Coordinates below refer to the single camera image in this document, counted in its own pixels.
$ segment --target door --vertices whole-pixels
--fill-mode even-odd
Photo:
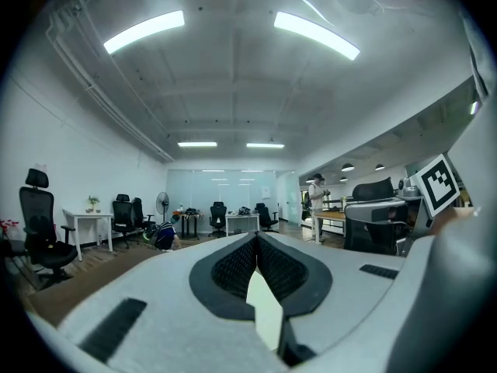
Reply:
[[[295,173],[286,175],[287,188],[287,217],[289,222],[301,223],[301,188],[298,184],[298,177]]]

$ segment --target white shirt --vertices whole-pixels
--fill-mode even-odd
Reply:
[[[309,197],[319,195],[318,199],[311,199],[312,210],[323,208],[323,189],[314,183],[309,185]]]

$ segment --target backpack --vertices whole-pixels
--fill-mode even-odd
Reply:
[[[307,192],[304,196],[304,208],[310,209],[312,206],[311,198],[309,197],[309,193]]]

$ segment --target potted plant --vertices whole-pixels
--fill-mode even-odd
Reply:
[[[88,203],[89,206],[91,207],[86,209],[87,213],[91,213],[93,210],[95,210],[97,213],[100,212],[99,209],[100,199],[97,196],[92,196],[92,195],[88,196]]]

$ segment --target white desk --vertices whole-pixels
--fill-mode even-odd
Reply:
[[[257,231],[260,231],[259,227],[259,215],[258,214],[249,214],[249,215],[238,215],[238,214],[226,214],[226,236],[230,235],[230,220],[235,220],[235,219],[240,219],[240,218],[245,218],[245,219],[250,219],[250,218],[256,218],[257,219]]]
[[[78,260],[83,261],[83,257],[81,255],[81,247],[79,246],[79,230],[78,230],[78,221],[82,219],[86,220],[98,220],[100,218],[106,218],[108,223],[108,236],[109,236],[109,251],[112,252],[112,223],[110,219],[113,217],[111,213],[73,213],[69,210],[62,209],[64,214],[69,217],[73,217],[75,220],[75,231],[74,231],[74,241],[76,245],[76,249],[78,250]],[[95,237],[96,244],[100,246],[99,232],[97,229],[97,225],[95,223]]]

